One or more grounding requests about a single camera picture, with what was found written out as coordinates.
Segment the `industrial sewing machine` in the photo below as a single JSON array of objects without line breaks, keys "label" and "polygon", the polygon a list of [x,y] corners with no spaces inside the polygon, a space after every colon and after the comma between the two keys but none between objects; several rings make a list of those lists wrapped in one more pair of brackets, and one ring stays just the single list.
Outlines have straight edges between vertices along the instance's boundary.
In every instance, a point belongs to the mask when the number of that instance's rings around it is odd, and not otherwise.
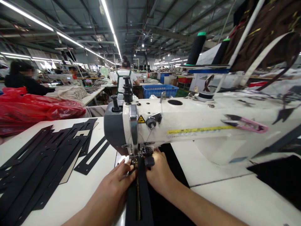
[{"label": "industrial sewing machine", "polygon": [[72,77],[72,74],[48,74],[48,77],[53,80],[60,80],[63,85],[77,85],[77,80]]},{"label": "industrial sewing machine", "polygon": [[[194,140],[200,152],[219,165],[248,160],[300,124],[299,101],[288,103],[287,109],[296,109],[284,122],[275,123],[283,109],[279,99],[201,93],[200,97],[166,99],[162,95],[133,101],[127,83],[124,102],[115,98],[108,105],[105,136],[121,155],[145,156],[147,166],[154,164],[154,148],[184,140]],[[235,124],[227,115],[243,118],[234,119]]]}]

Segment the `metal roof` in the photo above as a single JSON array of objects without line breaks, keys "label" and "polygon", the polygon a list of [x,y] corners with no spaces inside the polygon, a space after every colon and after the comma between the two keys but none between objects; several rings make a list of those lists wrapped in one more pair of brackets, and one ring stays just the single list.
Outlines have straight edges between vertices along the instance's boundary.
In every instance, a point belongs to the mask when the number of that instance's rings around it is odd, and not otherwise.
[{"label": "metal roof", "polygon": [[[107,17],[100,0],[5,0],[60,29],[97,53],[117,53]],[[222,39],[232,29],[233,13],[243,0],[236,0]],[[121,54],[134,54],[144,44],[148,56],[166,53],[189,54],[192,40],[200,31],[217,42],[233,0],[106,0]],[[58,42],[33,21],[0,4],[1,42],[39,50],[71,47]]]}]

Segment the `blue plastic crate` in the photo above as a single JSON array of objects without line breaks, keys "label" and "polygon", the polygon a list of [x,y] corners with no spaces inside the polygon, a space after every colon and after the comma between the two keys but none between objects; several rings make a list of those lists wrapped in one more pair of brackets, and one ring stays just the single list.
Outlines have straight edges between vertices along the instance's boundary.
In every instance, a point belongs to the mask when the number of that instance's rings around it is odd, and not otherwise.
[{"label": "blue plastic crate", "polygon": [[164,77],[169,76],[169,73],[161,73],[160,83],[164,84]]},{"label": "blue plastic crate", "polygon": [[175,97],[177,91],[179,90],[178,87],[173,85],[144,85],[143,87],[143,94],[144,99],[150,98],[151,95],[161,96],[163,91],[166,91],[166,96],[173,96]]}]

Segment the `thread snips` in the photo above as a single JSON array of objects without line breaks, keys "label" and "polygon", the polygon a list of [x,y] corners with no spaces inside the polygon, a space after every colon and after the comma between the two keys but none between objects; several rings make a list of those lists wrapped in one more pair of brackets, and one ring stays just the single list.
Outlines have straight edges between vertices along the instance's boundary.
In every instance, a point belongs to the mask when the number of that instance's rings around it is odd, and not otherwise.
[{"label": "thread snips", "polygon": [[269,130],[269,127],[258,122],[236,116],[236,115],[225,115],[229,120],[221,120],[230,126],[238,129],[248,130],[256,133],[265,133]]}]

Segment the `plastic bag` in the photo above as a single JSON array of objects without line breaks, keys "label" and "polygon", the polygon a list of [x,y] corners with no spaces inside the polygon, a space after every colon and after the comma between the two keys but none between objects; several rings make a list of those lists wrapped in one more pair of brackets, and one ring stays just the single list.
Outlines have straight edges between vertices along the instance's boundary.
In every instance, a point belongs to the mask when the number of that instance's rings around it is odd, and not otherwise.
[{"label": "plastic bag", "polygon": [[77,102],[27,94],[26,87],[3,88],[0,96],[0,136],[16,135],[40,121],[80,118],[86,110]]}]

